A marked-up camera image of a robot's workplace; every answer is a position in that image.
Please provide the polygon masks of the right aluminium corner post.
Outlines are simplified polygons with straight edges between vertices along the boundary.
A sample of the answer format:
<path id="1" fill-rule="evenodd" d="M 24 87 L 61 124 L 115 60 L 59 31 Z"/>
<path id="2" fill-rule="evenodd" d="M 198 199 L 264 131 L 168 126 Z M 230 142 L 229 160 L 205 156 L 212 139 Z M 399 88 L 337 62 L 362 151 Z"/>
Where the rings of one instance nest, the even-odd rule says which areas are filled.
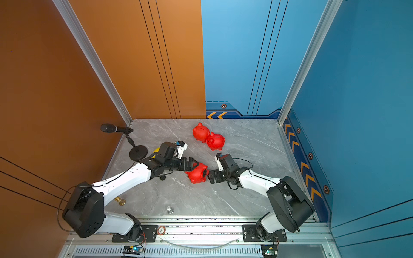
<path id="1" fill-rule="evenodd" d="M 284 121 L 287 118 L 298 93 L 305 81 L 305 78 L 310 71 L 313 62 L 318 54 L 320 47 L 322 46 L 325 37 L 327 36 L 329 29 L 337 15 L 338 10 L 340 9 L 343 0 L 329 0 L 324 8 L 324 11 L 321 15 L 321 18 L 317 24 L 316 30 L 313 34 L 313 37 L 309 43 L 309 46 L 306 50 L 306 53 L 303 57 L 303 60 L 300 64 L 300 67 L 297 71 L 297 74 L 294 78 L 294 81 L 288 91 L 285 102 L 282 106 L 281 112 L 277 119 L 278 125 L 282 126 Z"/>

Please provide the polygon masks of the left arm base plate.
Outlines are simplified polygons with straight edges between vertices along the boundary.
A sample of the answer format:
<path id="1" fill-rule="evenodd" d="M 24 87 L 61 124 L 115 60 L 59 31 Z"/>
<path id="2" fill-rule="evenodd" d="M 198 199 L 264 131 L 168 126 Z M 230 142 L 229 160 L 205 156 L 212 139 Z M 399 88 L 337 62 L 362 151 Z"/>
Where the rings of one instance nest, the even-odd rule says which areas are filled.
<path id="1" fill-rule="evenodd" d="M 154 243 L 158 236 L 158 225 L 141 225 L 137 234 L 113 234 L 113 243 Z"/>

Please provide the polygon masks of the circuit board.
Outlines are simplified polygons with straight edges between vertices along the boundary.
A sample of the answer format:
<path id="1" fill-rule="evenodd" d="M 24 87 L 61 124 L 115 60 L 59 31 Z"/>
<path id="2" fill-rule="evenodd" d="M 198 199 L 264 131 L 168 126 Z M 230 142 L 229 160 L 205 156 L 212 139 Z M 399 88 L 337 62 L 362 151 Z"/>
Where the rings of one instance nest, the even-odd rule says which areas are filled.
<path id="1" fill-rule="evenodd" d="M 122 256 L 124 257 L 138 257 L 144 255 L 144 249 L 141 246 L 124 246 L 122 250 Z"/>
<path id="2" fill-rule="evenodd" d="M 277 258 L 278 249 L 273 245 L 261 245 L 261 253 L 263 258 Z"/>

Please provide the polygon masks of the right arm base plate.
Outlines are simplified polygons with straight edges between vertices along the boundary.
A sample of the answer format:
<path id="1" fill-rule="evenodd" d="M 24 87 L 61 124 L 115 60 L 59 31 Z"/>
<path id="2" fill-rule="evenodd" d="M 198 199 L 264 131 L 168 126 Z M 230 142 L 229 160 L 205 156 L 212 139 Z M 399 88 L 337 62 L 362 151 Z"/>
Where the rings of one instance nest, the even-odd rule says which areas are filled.
<path id="1" fill-rule="evenodd" d="M 268 233 L 262 226 L 258 225 L 243 225 L 244 242 L 287 242 L 287 234 L 285 230 L 277 230 L 273 233 Z"/>

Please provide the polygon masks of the brass knob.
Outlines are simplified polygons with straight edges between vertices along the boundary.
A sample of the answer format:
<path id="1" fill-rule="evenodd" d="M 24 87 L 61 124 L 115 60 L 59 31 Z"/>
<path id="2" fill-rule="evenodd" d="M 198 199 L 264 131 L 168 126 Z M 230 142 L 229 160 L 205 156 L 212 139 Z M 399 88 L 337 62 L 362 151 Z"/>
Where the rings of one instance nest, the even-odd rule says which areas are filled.
<path id="1" fill-rule="evenodd" d="M 120 206 L 124 206 L 126 204 L 126 200 L 120 198 L 119 196 L 115 198 L 115 201 L 118 202 Z"/>

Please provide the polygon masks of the yellow piggy bank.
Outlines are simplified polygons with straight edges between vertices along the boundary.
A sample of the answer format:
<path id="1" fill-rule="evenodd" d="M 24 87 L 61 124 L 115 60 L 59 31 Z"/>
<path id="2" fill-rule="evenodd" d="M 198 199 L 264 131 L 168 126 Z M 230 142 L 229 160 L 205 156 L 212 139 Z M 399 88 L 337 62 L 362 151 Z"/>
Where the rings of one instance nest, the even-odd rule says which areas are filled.
<path id="1" fill-rule="evenodd" d="M 153 155 L 151 156 L 151 158 L 154 159 L 156 157 L 156 154 L 159 152 L 159 150 L 160 150 L 160 147 L 157 148 L 156 150 L 154 150 Z"/>

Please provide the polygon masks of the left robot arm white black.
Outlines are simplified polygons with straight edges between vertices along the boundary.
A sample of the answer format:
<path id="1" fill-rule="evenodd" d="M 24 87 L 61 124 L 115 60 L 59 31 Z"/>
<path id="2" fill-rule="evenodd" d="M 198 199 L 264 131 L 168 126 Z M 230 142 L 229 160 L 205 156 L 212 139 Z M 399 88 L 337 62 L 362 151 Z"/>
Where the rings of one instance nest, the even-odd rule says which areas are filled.
<path id="1" fill-rule="evenodd" d="M 62 212 L 62 219 L 81 238 L 111 233 L 130 242 L 138 240 L 143 234 L 140 221 L 130 213 L 107 212 L 105 207 L 139 184 L 175 171 L 191 172 L 198 168 L 198 161 L 183 156 L 187 147 L 183 141 L 164 142 L 158 151 L 118 175 L 93 184 L 78 184 Z"/>

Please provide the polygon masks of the left aluminium corner post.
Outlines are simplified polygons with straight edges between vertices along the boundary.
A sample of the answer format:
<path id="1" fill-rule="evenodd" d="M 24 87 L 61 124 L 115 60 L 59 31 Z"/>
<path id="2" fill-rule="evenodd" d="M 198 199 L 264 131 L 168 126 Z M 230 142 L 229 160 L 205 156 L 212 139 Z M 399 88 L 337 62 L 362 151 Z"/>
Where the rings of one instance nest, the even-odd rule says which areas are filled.
<path id="1" fill-rule="evenodd" d="M 75 11 L 73 10 L 69 1 L 53 0 L 55 7 L 63 18 L 77 44 L 81 48 L 83 54 L 87 58 L 89 64 L 94 70 L 96 76 L 100 80 L 102 86 L 106 90 L 113 104 L 115 105 L 120 116 L 127 125 L 132 123 L 132 117 L 124 104 L 120 94 L 118 93 L 112 79 L 110 78 L 106 68 L 104 67 L 98 53 L 93 47 L 85 29 L 81 25 Z"/>

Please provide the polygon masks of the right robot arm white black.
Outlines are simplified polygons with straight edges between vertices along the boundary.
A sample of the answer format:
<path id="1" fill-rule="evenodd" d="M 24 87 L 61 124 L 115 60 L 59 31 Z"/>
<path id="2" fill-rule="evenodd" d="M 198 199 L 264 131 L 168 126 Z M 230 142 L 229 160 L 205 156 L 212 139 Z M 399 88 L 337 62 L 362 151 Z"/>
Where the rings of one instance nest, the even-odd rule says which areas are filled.
<path id="1" fill-rule="evenodd" d="M 263 215 L 255 225 L 253 239 L 284 241 L 285 233 L 295 233 L 315 212 L 312 201 L 290 177 L 272 178 L 240 167 L 230 154 L 215 156 L 218 169 L 209 172 L 210 183 L 226 182 L 230 189 L 248 189 L 268 198 L 272 212 Z"/>

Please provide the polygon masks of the aluminium corner post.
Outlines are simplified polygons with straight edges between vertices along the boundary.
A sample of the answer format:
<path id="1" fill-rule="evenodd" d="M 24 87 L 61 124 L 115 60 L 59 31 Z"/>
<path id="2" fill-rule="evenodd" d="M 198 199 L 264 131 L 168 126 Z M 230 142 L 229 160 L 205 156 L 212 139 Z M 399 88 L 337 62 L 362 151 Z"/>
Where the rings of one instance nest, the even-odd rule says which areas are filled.
<path id="1" fill-rule="evenodd" d="M 303 57 L 303 60 L 300 64 L 300 67 L 297 71 L 297 74 L 294 78 L 294 81 L 288 91 L 285 102 L 282 106 L 281 112 L 277 119 L 278 125 L 282 126 L 284 121 L 287 118 L 298 93 L 305 81 L 305 78 L 310 71 L 313 62 L 318 54 L 320 47 L 322 46 L 325 37 L 327 36 L 329 29 L 337 15 L 338 10 L 340 9 L 343 0 L 329 0 L 324 8 L 324 11 L 321 15 L 321 18 L 317 24 L 316 30 L 313 34 L 313 37 L 309 43 L 309 46 L 306 50 L 306 53 Z"/>
<path id="2" fill-rule="evenodd" d="M 81 48 L 83 54 L 87 58 L 89 64 L 94 70 L 96 76 L 100 80 L 102 86 L 106 90 L 113 104 L 115 105 L 120 116 L 127 125 L 132 123 L 132 117 L 124 104 L 120 94 L 118 93 L 112 79 L 110 78 L 106 68 L 104 67 L 98 53 L 93 47 L 85 29 L 81 25 L 75 11 L 73 10 L 69 1 L 53 0 L 55 7 L 63 18 L 77 44 Z"/>

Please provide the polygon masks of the left circuit board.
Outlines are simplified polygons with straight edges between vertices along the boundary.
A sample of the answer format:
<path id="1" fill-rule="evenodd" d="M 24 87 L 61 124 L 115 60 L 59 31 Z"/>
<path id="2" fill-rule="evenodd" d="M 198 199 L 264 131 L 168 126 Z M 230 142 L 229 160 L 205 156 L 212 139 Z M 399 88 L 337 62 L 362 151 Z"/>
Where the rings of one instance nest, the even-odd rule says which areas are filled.
<path id="1" fill-rule="evenodd" d="M 144 255 L 144 249 L 141 246 L 124 246 L 122 250 L 122 256 L 124 257 L 138 257 Z"/>

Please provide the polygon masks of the right circuit board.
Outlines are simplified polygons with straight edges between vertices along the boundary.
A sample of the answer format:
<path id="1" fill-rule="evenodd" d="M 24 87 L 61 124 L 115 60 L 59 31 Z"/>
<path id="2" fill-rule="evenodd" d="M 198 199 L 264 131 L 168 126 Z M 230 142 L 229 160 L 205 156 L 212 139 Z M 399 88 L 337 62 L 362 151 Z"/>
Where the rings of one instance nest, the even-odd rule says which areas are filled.
<path id="1" fill-rule="evenodd" d="M 261 253 L 263 258 L 277 258 L 278 249 L 273 245 L 261 245 Z"/>

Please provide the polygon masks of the silver metal post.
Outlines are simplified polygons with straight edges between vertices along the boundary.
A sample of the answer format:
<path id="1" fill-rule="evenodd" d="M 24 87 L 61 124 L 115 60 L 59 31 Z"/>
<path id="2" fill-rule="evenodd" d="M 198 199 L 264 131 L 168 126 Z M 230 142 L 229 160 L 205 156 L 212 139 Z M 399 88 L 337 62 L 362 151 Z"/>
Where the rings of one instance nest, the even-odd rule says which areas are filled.
<path id="1" fill-rule="evenodd" d="M 167 213 L 168 213 L 169 215 L 171 215 L 171 214 L 174 213 L 174 209 L 173 209 L 171 206 L 166 207 L 166 210 L 167 210 Z"/>

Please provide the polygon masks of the red piggy bank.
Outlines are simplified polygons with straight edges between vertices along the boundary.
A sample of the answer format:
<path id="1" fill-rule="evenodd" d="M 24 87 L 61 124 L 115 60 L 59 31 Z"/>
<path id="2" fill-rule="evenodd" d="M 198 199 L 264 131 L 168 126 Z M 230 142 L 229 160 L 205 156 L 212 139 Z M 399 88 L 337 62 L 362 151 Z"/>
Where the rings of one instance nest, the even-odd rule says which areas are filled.
<path id="1" fill-rule="evenodd" d="M 210 132 L 210 135 L 208 136 L 206 140 L 206 144 L 208 147 L 214 151 L 214 150 L 219 150 L 221 151 L 225 145 L 226 139 L 224 136 L 221 134 L 216 134 L 214 132 Z"/>
<path id="2" fill-rule="evenodd" d="M 199 122 L 198 125 L 193 128 L 193 136 L 196 140 L 206 143 L 210 136 L 210 130 Z"/>
<path id="3" fill-rule="evenodd" d="M 209 170 L 207 165 L 199 163 L 191 172 L 185 172 L 192 184 L 203 183 L 207 180 Z"/>

